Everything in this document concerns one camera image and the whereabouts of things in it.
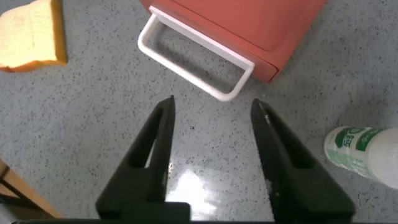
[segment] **countertop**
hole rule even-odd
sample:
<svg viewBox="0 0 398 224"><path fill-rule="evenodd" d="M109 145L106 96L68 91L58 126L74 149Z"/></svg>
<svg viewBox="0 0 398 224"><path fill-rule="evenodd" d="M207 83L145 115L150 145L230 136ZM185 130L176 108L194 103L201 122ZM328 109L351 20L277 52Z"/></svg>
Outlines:
<svg viewBox="0 0 398 224"><path fill-rule="evenodd" d="M0 12L28 2L3 0ZM353 199L356 221L398 220L398 191L334 166L322 148L338 126L398 126L398 1L329 1L282 74L250 78L229 103L138 49L149 18L139 1L67 0L63 11L66 67L0 72L0 156L66 217L97 217L147 116L175 95L167 200L189 202L192 218L272 219L249 119L260 98ZM173 30L158 35L159 50L221 86L241 72Z"/></svg>

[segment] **toaster handle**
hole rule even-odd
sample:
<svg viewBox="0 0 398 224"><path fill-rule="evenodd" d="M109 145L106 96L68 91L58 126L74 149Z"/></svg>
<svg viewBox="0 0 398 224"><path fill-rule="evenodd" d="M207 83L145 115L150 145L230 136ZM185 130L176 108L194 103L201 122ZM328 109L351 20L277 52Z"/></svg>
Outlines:
<svg viewBox="0 0 398 224"><path fill-rule="evenodd" d="M250 74L254 69L253 62L244 58L240 54L237 54L231 49L225 47L224 45L221 45L217 41L209 38L208 36L202 34L201 32L193 29L192 27L180 22L179 20L166 14L165 12L153 6L151 6L149 10L152 12L152 15L138 37L138 47L142 52L144 52L149 57L153 58L155 61L171 69L173 72L177 73L184 79L190 81L191 83L201 88L205 92L209 93L211 96L214 96L215 98L219 99L220 101L230 101L233 98L235 98L236 95L238 95L238 93L241 91L243 85L246 83L246 81L248 80ZM235 87L233 88L233 90L229 93L223 93L219 91L217 88L209 85L208 83L204 82L202 79L198 78L195 74L173 63L171 60L165 58L163 55L155 52L150 47L148 47L147 43L149 41L149 37L153 33L156 25L159 24L160 22L175 29L181 34L194 40L198 44L206 47L212 52L218 54L219 56L225 58L231 63L242 68L244 70L244 73L237 82L237 84L235 85Z"/></svg>

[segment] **green label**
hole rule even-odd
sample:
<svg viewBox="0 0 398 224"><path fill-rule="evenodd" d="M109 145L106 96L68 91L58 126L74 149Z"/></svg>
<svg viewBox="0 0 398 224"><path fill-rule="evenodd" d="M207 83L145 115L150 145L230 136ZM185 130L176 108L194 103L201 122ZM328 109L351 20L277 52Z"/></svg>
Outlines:
<svg viewBox="0 0 398 224"><path fill-rule="evenodd" d="M335 139L335 143L338 148L343 146L350 147L351 142L355 138L355 134L360 133L361 131L365 130L364 128L345 128L341 130Z"/></svg>
<svg viewBox="0 0 398 224"><path fill-rule="evenodd" d="M345 153L328 150L328 155L332 163L342 168L357 172L364 177L372 178L368 165L361 159L353 158Z"/></svg>
<svg viewBox="0 0 398 224"><path fill-rule="evenodd" d="M356 142L356 150L359 151L365 151L366 147L368 146L369 142L372 140L372 138L379 134L381 131L383 131L383 129L379 129L379 128L372 128L369 129L368 131L365 131L365 133L363 133L361 135L361 137L359 137L358 141Z"/></svg>

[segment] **bottle label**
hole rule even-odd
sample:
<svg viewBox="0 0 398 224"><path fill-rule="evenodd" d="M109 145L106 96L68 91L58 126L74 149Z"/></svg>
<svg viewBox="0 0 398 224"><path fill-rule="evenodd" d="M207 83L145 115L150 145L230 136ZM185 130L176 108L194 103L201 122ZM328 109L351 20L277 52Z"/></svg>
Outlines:
<svg viewBox="0 0 398 224"><path fill-rule="evenodd" d="M361 137L359 137L358 141L356 142L355 149L364 152L366 150L366 147L368 146L369 142L372 140L372 138L375 135L379 134L381 131L383 131L383 129L379 129L379 128L372 128L372 129L365 131L365 133L363 133L361 135Z"/></svg>
<svg viewBox="0 0 398 224"><path fill-rule="evenodd" d="M372 138L383 131L378 128L344 128L326 140L326 153L335 165L375 179L369 169L366 148Z"/></svg>

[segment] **plastic bottle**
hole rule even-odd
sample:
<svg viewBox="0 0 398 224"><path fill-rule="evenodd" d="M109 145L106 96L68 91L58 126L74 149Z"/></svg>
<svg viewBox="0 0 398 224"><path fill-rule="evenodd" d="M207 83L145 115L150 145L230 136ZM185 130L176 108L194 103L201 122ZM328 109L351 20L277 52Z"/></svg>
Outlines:
<svg viewBox="0 0 398 224"><path fill-rule="evenodd" d="M336 166L398 189L398 128L336 128L323 147Z"/></svg>

